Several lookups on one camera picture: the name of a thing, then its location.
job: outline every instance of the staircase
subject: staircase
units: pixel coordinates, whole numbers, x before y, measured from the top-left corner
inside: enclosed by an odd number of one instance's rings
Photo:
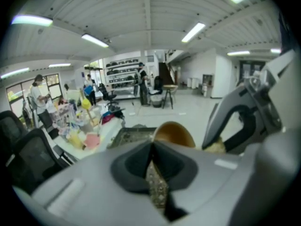
[[[159,63],[159,76],[163,80],[163,85],[174,84],[174,81],[170,75],[170,71],[165,63]]]

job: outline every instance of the white floor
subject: white floor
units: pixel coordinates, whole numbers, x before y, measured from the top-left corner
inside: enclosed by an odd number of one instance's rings
[[[215,103],[220,100],[192,94],[178,94],[175,97],[174,109],[171,108],[170,102],[162,109],[153,106],[143,107],[138,99],[120,100],[119,106],[126,109],[124,111],[126,127],[132,127],[136,124],[158,127],[166,121],[176,121],[190,132],[197,147],[201,147],[210,113]],[[223,141],[241,128],[242,125],[238,120],[238,115],[234,114],[222,132]]]

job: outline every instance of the white sticker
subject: white sticker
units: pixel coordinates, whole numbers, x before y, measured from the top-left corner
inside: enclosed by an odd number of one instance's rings
[[[217,159],[214,161],[214,164],[223,168],[228,168],[231,170],[235,170],[237,168],[237,163],[225,161],[222,159]]]

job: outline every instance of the tray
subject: tray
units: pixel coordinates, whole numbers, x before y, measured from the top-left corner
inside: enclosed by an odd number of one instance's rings
[[[151,139],[156,127],[122,128],[107,148],[112,149],[135,141]]]

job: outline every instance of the man in white shirt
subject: man in white shirt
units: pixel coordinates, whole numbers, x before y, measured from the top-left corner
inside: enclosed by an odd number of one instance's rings
[[[88,74],[87,75],[87,80],[85,80],[85,86],[94,86],[95,85],[95,80],[91,79],[91,75]],[[95,92],[94,90],[92,90],[92,92],[89,95],[89,101],[91,103],[91,105],[96,105],[96,97],[95,97]]]
[[[31,95],[33,98],[33,102],[37,106],[37,115],[44,124],[45,128],[49,128],[52,125],[52,119],[46,109],[46,102],[50,98],[50,95],[42,96],[39,90],[39,85],[43,81],[43,76],[38,74],[34,79],[34,83],[31,88]]]

